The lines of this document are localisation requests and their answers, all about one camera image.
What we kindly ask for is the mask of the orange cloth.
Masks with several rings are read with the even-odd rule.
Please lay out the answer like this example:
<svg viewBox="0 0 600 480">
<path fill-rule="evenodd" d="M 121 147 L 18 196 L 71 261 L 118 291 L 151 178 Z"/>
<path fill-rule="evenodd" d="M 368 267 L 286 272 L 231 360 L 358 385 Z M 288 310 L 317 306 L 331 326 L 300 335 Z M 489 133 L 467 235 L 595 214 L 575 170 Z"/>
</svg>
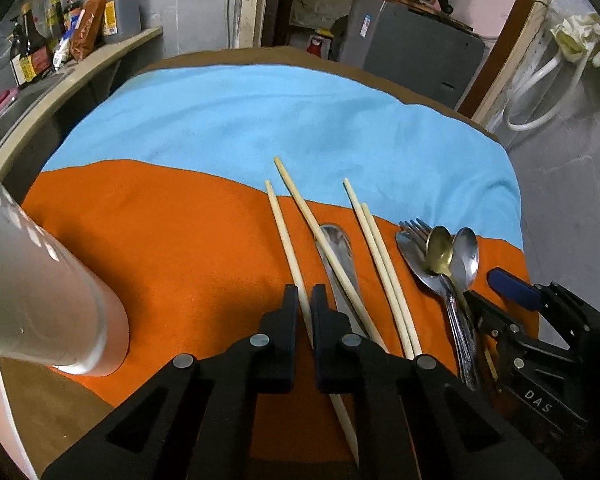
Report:
<svg viewBox="0 0 600 480">
<path fill-rule="evenodd" d="M 362 298 L 385 343 L 400 342 L 372 257 L 344 194 L 349 180 L 386 243 L 419 217 L 479 237 L 480 266 L 525 278 L 520 193 L 511 166 L 391 171 L 350 167 L 290 171 L 316 218 L 346 230 Z M 291 274 L 261 185 L 235 177 L 108 160 L 46 171 L 24 208 L 120 297 L 130 351 L 107 377 L 71 378 L 3 360 L 14 419 L 36 471 L 83 437 L 179 353 L 200 358 L 252 334 L 276 309 Z"/>
</svg>

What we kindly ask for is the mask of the dark soy sauce bottle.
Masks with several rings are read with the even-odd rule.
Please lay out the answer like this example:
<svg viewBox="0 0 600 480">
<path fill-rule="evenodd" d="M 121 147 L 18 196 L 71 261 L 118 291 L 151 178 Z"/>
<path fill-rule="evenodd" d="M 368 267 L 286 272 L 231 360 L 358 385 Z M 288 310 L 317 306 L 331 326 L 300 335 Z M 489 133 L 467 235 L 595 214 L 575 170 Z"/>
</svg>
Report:
<svg viewBox="0 0 600 480">
<path fill-rule="evenodd" d="M 30 3 L 23 3 L 21 15 L 14 21 L 10 66 L 17 86 L 22 89 L 41 80 L 52 68 L 47 40 L 35 25 Z"/>
</svg>

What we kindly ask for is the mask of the small steel spoon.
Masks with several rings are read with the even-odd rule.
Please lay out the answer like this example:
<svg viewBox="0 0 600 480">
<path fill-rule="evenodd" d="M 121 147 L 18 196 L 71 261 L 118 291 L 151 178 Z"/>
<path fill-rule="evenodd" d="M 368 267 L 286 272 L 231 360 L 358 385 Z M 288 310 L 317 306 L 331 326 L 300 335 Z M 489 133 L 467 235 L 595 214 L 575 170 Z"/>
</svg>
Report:
<svg viewBox="0 0 600 480">
<path fill-rule="evenodd" d="M 475 283 L 479 270 L 479 245 L 472 229 L 461 228 L 453 236 L 451 270 L 462 292 L 467 292 Z"/>
</svg>

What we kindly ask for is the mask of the small brass spoon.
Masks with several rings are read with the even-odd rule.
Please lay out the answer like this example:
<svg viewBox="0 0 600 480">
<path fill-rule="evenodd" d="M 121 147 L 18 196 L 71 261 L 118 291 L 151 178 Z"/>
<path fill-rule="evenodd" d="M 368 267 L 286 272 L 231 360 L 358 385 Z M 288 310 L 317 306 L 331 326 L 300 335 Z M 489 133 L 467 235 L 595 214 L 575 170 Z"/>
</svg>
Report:
<svg viewBox="0 0 600 480">
<path fill-rule="evenodd" d="M 451 269 L 453 255 L 454 248 L 449 230 L 444 226 L 435 226 L 426 240 L 427 264 L 432 272 L 443 275 L 449 280 L 457 301 L 465 312 L 467 322 L 471 323 L 471 312 L 468 303 L 463 291 L 460 289 L 460 282 L 457 281 Z"/>
</svg>

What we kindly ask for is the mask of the brown snack packet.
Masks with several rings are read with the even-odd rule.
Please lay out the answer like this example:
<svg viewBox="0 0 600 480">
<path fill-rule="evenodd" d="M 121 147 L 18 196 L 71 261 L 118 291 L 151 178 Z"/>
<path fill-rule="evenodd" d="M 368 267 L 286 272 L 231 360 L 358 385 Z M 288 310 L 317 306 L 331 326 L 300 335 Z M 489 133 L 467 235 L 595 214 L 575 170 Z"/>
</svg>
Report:
<svg viewBox="0 0 600 480">
<path fill-rule="evenodd" d="M 87 58 L 94 50 L 95 42 L 102 30 L 107 0 L 87 0 L 71 38 L 71 55 L 76 62 Z"/>
</svg>

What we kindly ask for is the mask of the white plastic utensil cup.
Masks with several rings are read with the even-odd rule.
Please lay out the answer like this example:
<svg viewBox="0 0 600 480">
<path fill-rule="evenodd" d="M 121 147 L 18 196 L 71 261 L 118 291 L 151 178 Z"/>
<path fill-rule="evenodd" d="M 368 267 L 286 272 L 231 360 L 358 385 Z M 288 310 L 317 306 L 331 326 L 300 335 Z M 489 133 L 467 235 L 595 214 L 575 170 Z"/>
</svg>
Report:
<svg viewBox="0 0 600 480">
<path fill-rule="evenodd" d="M 129 341 L 118 296 L 0 182 L 0 356 L 106 376 L 124 361 Z"/>
</svg>

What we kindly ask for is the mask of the large steel spoon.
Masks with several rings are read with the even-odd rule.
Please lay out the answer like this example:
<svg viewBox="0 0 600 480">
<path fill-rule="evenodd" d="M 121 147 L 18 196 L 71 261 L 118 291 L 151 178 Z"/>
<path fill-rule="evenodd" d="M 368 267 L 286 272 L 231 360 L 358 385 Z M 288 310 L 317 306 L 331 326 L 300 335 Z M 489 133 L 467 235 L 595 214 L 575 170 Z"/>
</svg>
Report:
<svg viewBox="0 0 600 480">
<path fill-rule="evenodd" d="M 426 266 L 424 254 L 414 238 L 405 231 L 396 233 L 396 244 L 412 273 L 441 300 L 448 320 L 460 380 L 472 391 L 478 392 L 480 380 L 476 367 L 476 342 L 463 309 L 457 301 L 449 279 L 433 274 Z"/>
</svg>

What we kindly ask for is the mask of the cream rubber gloves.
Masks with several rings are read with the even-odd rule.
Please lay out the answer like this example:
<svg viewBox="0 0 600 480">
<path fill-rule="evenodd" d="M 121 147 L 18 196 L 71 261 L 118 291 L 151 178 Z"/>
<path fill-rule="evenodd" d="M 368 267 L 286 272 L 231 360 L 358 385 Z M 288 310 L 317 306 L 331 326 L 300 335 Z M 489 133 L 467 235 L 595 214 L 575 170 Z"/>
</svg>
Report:
<svg viewBox="0 0 600 480">
<path fill-rule="evenodd" d="M 550 29 L 558 50 L 577 66 L 572 86 L 576 86 L 588 64 L 600 70 L 600 16 L 597 13 L 571 15 Z"/>
</svg>

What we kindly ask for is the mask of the wooden chopstick over knife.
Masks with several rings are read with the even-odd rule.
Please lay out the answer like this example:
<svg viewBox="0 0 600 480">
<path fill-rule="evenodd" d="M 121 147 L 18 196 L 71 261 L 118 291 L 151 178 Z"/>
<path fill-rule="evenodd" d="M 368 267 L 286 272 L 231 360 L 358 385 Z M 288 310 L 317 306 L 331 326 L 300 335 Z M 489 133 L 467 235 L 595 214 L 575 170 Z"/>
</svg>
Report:
<svg viewBox="0 0 600 480">
<path fill-rule="evenodd" d="M 376 342 L 376 344 L 378 344 L 378 346 L 382 350 L 387 351 L 388 347 L 386 346 L 385 341 L 382 339 L 381 334 L 378 332 L 378 329 L 376 328 L 372 318 L 366 311 L 366 307 L 364 306 L 360 295 L 354 289 L 350 278 L 348 278 L 346 271 L 343 269 L 343 266 L 339 262 L 336 256 L 336 252 L 334 252 L 329 246 L 328 240 L 324 232 L 322 231 L 320 225 L 318 224 L 317 220 L 315 219 L 311 208 L 300 194 L 298 188 L 294 184 L 294 180 L 291 179 L 290 174 L 288 174 L 287 169 L 285 168 L 283 162 L 280 160 L 279 157 L 274 157 L 274 164 L 280 176 L 282 177 L 286 187 L 288 188 L 289 193 L 294 198 L 294 201 L 300 209 L 304 220 L 306 220 L 306 223 L 310 227 L 315 239 L 317 240 L 317 243 L 323 249 L 326 258 L 329 264 L 332 266 L 332 270 L 334 270 L 337 280 L 344 291 L 344 294 L 349 299 L 353 310 L 355 310 L 355 313 L 358 315 L 358 318 L 360 319 L 360 322 L 366 329 L 366 332 L 370 335 L 370 339 L 373 342 Z"/>
</svg>

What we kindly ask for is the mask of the light blue cloth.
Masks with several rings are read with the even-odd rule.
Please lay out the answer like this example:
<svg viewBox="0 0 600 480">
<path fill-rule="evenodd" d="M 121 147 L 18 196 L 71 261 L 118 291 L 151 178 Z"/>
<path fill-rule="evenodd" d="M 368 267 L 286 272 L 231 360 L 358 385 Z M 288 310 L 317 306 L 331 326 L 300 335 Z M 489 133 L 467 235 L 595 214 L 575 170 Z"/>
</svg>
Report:
<svg viewBox="0 0 600 480">
<path fill-rule="evenodd" d="M 341 76 L 287 65 L 152 70 L 68 135 L 50 170 L 132 159 L 256 188 L 282 162 L 304 198 L 419 218 L 522 246 L 506 151 L 477 128 Z"/>
</svg>

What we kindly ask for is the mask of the large dark sauce jug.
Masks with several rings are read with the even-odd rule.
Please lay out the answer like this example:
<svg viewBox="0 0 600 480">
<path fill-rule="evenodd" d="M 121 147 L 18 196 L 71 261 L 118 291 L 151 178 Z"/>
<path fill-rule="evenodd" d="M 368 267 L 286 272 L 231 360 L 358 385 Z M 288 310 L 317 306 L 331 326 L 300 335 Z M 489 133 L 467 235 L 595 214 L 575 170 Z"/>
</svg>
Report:
<svg viewBox="0 0 600 480">
<path fill-rule="evenodd" d="M 102 36 L 106 44 L 117 44 L 140 32 L 138 0 L 106 0 Z"/>
</svg>

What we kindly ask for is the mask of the grey cabinet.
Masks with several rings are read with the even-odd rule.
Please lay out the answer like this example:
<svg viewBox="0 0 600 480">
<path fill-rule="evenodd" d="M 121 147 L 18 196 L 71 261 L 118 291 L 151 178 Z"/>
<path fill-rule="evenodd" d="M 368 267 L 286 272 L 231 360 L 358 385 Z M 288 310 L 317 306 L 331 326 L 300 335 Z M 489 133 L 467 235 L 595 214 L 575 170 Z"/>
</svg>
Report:
<svg viewBox="0 0 600 480">
<path fill-rule="evenodd" d="M 353 0 L 338 61 L 454 108 L 485 48 L 471 32 L 403 3 Z"/>
</svg>

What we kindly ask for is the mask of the steel table knife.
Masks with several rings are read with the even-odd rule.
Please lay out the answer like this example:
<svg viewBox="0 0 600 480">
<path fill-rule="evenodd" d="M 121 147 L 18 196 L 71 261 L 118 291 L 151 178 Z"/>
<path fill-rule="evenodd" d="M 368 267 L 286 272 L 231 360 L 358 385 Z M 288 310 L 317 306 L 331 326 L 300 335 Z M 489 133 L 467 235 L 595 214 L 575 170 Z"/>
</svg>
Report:
<svg viewBox="0 0 600 480">
<path fill-rule="evenodd" d="M 350 280 L 353 288 L 356 292 L 360 292 L 360 288 L 358 287 L 358 277 L 356 276 L 355 272 L 352 248 L 347 233 L 344 232 L 340 226 L 332 223 L 323 223 L 321 225 L 321 230 L 325 235 L 329 246 L 332 248 L 339 263 L 341 264 L 344 273 L 347 274 L 347 277 Z M 353 309 L 348 296 L 340 285 L 340 281 L 338 280 L 332 265 L 328 262 L 323 248 L 321 248 L 320 244 L 318 243 L 315 243 L 315 245 L 325 268 L 329 285 L 332 288 L 336 309 L 348 316 L 353 333 L 367 337 L 367 330 L 361 324 L 358 314 Z"/>
</svg>

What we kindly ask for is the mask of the steel fork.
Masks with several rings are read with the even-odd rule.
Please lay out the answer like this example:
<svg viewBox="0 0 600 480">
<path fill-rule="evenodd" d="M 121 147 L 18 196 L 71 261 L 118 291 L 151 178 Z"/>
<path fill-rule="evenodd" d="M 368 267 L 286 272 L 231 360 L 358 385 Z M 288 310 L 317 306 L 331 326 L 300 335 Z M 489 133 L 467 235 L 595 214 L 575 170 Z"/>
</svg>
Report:
<svg viewBox="0 0 600 480">
<path fill-rule="evenodd" d="M 427 243 L 431 232 L 430 226 L 420 219 L 401 221 L 400 227 L 416 244 L 424 256 L 427 255 Z"/>
</svg>

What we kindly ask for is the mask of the wooden chopstick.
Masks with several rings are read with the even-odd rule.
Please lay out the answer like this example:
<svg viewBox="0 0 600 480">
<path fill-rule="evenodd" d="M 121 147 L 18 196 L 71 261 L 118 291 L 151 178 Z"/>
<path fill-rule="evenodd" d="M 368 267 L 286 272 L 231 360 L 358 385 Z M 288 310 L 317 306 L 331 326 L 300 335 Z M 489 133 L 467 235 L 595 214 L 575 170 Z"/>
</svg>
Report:
<svg viewBox="0 0 600 480">
<path fill-rule="evenodd" d="M 292 241 L 286 227 L 283 211 L 280 209 L 273 185 L 269 180 L 265 180 L 264 185 L 266 194 L 268 194 L 268 202 L 270 203 L 272 214 L 274 216 L 276 229 L 283 245 L 283 250 L 289 266 L 291 277 L 298 289 L 300 309 L 304 326 L 306 326 L 306 333 L 308 334 L 311 347 L 314 347 L 309 297 L 306 293 L 306 286 L 304 286 L 304 281 L 296 254 L 294 253 L 294 246 L 292 246 Z M 342 397 L 339 394 L 331 394 L 329 399 L 330 402 L 332 402 L 332 407 L 334 408 L 338 422 L 340 423 L 340 427 L 343 431 L 344 437 L 347 440 L 347 444 L 349 445 L 355 463 L 358 465 L 360 463 L 360 456 L 358 456 L 358 437 L 355 434 L 352 419 L 347 411 L 346 406 L 344 405 Z"/>
<path fill-rule="evenodd" d="M 294 198 L 294 201 L 300 209 L 304 220 L 306 220 L 306 223 L 310 227 L 315 239 L 317 240 L 317 243 L 323 249 L 326 258 L 329 264 L 332 266 L 332 270 L 334 270 L 337 280 L 344 291 L 344 294 L 349 299 L 353 310 L 355 310 L 355 313 L 358 315 L 358 318 L 360 319 L 360 322 L 366 329 L 366 332 L 370 335 L 370 339 L 373 342 L 376 342 L 376 344 L 378 344 L 378 346 L 382 350 L 387 351 L 388 347 L 386 346 L 385 341 L 382 339 L 381 334 L 378 332 L 378 329 L 376 328 L 372 318 L 366 311 L 366 307 L 364 306 L 360 295 L 354 289 L 350 278 L 348 278 L 346 271 L 343 269 L 343 266 L 339 262 L 336 256 L 336 252 L 334 252 L 329 246 L 328 240 L 324 232 L 322 231 L 320 225 L 318 224 L 317 220 L 315 219 L 311 208 L 300 194 L 298 188 L 294 184 L 294 180 L 291 179 L 290 174 L 288 174 L 287 169 L 285 168 L 283 162 L 280 160 L 279 157 L 274 157 L 274 164 L 280 176 L 282 177 L 286 187 L 288 188 L 289 193 Z"/>
<path fill-rule="evenodd" d="M 422 346 L 420 345 L 411 310 L 407 305 L 405 295 L 398 278 L 398 274 L 396 274 L 396 270 L 394 270 L 394 265 L 388 253 L 388 249 L 386 247 L 384 239 L 382 238 L 376 220 L 370 212 L 370 208 L 368 208 L 366 203 L 362 203 L 362 209 L 367 222 L 370 224 L 370 229 L 372 230 L 374 240 L 376 242 L 376 245 L 378 246 L 381 259 L 384 262 L 385 268 L 388 272 L 394 296 L 396 296 L 396 301 L 398 302 L 401 310 L 403 322 L 408 333 L 408 338 L 410 338 L 410 343 L 412 345 L 412 353 L 414 354 L 414 356 L 419 356 L 420 354 L 422 354 Z"/>
<path fill-rule="evenodd" d="M 407 359 L 414 359 L 415 356 L 412 353 L 412 345 L 410 343 L 410 338 L 408 338 L 408 333 L 403 322 L 401 310 L 398 302 L 396 301 L 396 296 L 394 296 L 389 275 L 385 268 L 384 262 L 381 259 L 378 246 L 376 245 L 372 230 L 370 229 L 370 224 L 365 218 L 365 214 L 362 209 L 362 203 L 358 200 L 358 196 L 356 196 L 353 186 L 348 178 L 343 179 L 343 186 L 347 192 L 347 196 L 349 197 L 356 218 L 358 218 L 358 224 L 362 229 L 368 250 L 370 251 L 370 255 L 372 256 L 376 271 L 379 275 L 382 288 L 385 291 L 385 295 L 393 316 L 394 325 L 396 326 L 396 331 L 398 332 L 398 336 L 400 338 L 404 356 L 406 356 Z"/>
</svg>

